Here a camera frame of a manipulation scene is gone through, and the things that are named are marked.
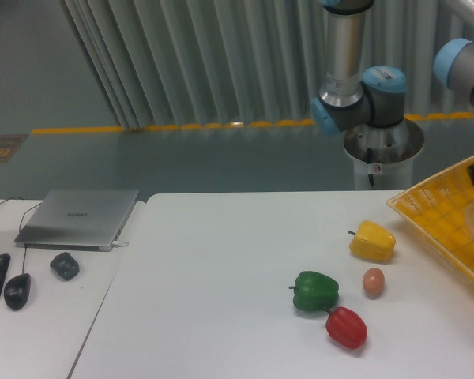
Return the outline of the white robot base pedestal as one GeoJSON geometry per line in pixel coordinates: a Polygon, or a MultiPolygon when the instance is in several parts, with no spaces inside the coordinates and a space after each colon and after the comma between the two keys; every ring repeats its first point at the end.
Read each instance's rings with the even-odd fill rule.
{"type": "Polygon", "coordinates": [[[384,129],[361,125],[345,133],[343,146],[353,163],[356,190],[405,190],[412,185],[424,134],[407,119],[384,129]]]}

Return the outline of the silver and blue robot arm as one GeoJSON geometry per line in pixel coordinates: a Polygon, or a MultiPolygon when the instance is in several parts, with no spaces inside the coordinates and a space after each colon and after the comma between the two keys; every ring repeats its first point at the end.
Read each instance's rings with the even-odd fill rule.
{"type": "MultiPolygon", "coordinates": [[[[329,41],[325,82],[310,106],[314,121],[328,135],[344,133],[356,190],[406,188],[424,144],[423,131],[404,116],[406,77],[391,66],[358,74],[364,19],[374,1],[319,2],[328,12],[329,41]]],[[[442,3],[474,27],[474,1],[442,3]]],[[[474,42],[446,43],[434,58],[433,72],[474,108],[474,42]]],[[[467,172],[474,188],[474,163],[467,172]]]]}

